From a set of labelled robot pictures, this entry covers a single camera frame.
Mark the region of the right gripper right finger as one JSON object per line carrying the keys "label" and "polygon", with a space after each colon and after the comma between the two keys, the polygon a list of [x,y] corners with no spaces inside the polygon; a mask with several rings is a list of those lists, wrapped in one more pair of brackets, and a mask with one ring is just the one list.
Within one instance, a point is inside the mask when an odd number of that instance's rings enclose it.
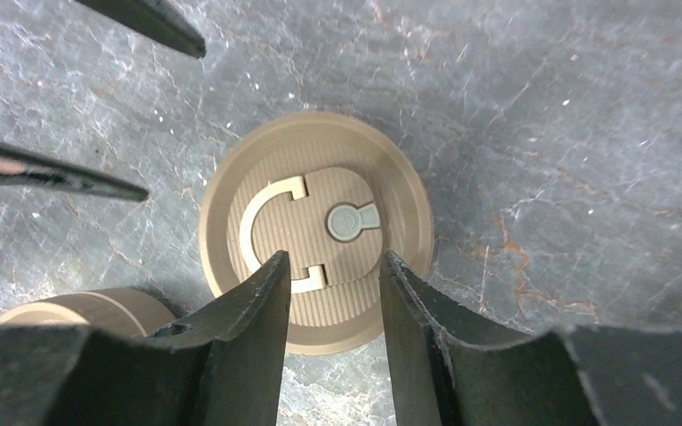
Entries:
{"label": "right gripper right finger", "polygon": [[528,335],[445,296],[391,251],[379,287],[400,425],[682,425],[682,327]]}

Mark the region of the brown lid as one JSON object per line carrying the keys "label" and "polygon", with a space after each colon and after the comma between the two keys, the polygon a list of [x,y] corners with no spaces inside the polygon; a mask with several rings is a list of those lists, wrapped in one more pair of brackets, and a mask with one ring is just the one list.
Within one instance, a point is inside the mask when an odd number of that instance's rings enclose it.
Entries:
{"label": "brown lid", "polygon": [[0,316],[0,325],[86,325],[83,315],[64,305],[50,302],[22,304]]}
{"label": "brown lid", "polygon": [[303,355],[377,338],[382,255],[425,276],[433,245],[431,204],[407,156],[381,131],[328,112],[284,115],[245,135],[216,167],[199,220],[214,296],[288,252],[286,349]]}

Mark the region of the near brown bowl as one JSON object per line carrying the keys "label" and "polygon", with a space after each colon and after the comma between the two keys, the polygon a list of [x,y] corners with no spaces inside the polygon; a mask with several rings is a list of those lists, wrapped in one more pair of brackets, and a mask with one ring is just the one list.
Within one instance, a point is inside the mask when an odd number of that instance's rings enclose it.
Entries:
{"label": "near brown bowl", "polygon": [[147,336],[176,319],[157,298],[133,288],[75,292],[52,301],[95,327],[123,336]]}

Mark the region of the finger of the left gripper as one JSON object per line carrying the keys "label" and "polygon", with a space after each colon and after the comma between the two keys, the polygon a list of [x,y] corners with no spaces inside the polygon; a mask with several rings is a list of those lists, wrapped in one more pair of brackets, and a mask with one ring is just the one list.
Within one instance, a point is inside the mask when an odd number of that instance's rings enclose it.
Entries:
{"label": "finger of the left gripper", "polygon": [[142,202],[149,191],[101,171],[0,142],[0,185],[26,185]]}
{"label": "finger of the left gripper", "polygon": [[204,58],[206,43],[170,1],[78,0],[78,3],[159,44],[192,58]]}

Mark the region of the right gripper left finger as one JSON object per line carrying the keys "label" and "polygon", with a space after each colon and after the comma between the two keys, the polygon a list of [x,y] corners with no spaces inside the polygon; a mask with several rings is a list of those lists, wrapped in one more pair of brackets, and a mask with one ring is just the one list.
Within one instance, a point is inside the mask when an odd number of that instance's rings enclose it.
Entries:
{"label": "right gripper left finger", "polygon": [[273,425],[290,298],[278,251],[148,337],[0,326],[0,425]]}

